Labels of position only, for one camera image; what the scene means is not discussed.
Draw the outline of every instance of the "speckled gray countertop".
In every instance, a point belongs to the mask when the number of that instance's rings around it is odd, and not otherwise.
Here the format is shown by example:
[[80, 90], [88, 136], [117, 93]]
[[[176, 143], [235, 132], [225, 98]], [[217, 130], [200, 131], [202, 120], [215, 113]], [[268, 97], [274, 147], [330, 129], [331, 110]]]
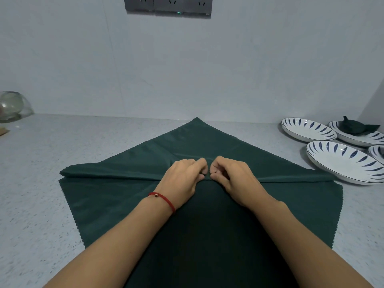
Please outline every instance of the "speckled gray countertop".
[[[0, 287], [42, 287], [84, 250], [61, 192], [60, 170], [98, 162], [187, 121], [38, 114], [5, 124], [0, 137]], [[276, 124], [208, 122], [306, 168], [305, 143]], [[341, 183], [344, 203], [333, 250], [384, 287], [384, 184]]]

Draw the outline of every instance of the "red string bracelet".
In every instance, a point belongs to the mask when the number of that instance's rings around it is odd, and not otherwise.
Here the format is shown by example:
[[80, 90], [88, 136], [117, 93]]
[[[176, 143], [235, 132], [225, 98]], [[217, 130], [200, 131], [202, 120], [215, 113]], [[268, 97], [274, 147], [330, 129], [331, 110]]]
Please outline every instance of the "red string bracelet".
[[160, 193], [157, 193], [157, 192], [149, 193], [148, 196], [150, 196], [150, 195], [155, 195], [155, 197], [163, 198], [169, 204], [170, 208], [172, 209], [172, 213], [175, 214], [176, 209], [173, 206], [173, 204], [168, 200], [167, 197], [165, 197], [165, 196], [163, 196], [163, 195], [161, 195]]

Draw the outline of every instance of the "plate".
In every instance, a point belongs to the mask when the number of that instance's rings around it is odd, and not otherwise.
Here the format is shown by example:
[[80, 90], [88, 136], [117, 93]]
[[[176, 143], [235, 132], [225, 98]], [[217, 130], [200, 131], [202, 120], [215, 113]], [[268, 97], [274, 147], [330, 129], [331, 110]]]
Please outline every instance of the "plate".
[[338, 127], [339, 121], [329, 122], [329, 127], [332, 128], [336, 133], [337, 137], [350, 144], [358, 145], [361, 147], [370, 147], [372, 145], [384, 145], [384, 134], [381, 132], [374, 132], [362, 136], [354, 136], [352, 134], [341, 131]]
[[384, 165], [384, 145], [378, 146], [374, 145], [368, 149], [368, 154], [370, 154], [375, 160]]
[[281, 126], [290, 136], [305, 142], [337, 138], [336, 132], [328, 126], [304, 118], [285, 118], [281, 121]]
[[360, 185], [384, 182], [384, 165], [353, 147], [323, 140], [310, 142], [306, 150], [316, 166], [341, 180]]

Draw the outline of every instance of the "power socket panel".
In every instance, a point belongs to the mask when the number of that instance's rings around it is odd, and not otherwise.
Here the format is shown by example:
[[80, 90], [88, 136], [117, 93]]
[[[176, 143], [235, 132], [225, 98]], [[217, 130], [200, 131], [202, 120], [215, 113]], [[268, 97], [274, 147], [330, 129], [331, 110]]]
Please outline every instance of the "power socket panel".
[[155, 6], [155, 12], [183, 12], [183, 0], [153, 0]]
[[213, 0], [183, 0], [183, 12], [189, 14], [212, 14]]
[[124, 0], [125, 9], [129, 12], [155, 11], [153, 0]]

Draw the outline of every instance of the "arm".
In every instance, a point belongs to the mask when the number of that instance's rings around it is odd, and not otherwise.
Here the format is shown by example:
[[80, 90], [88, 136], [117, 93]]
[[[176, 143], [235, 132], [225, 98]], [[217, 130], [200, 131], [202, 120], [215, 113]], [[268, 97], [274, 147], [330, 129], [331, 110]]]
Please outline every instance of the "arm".
[[271, 237], [300, 287], [372, 287], [337, 253], [271, 197], [244, 162], [217, 157], [211, 178], [249, 208]]
[[[168, 198], [176, 209], [195, 193], [197, 182], [208, 172], [207, 161], [175, 162], [157, 185], [155, 192]], [[74, 258], [45, 288], [122, 287], [145, 249], [172, 215], [160, 197], [141, 200], [134, 210]]]

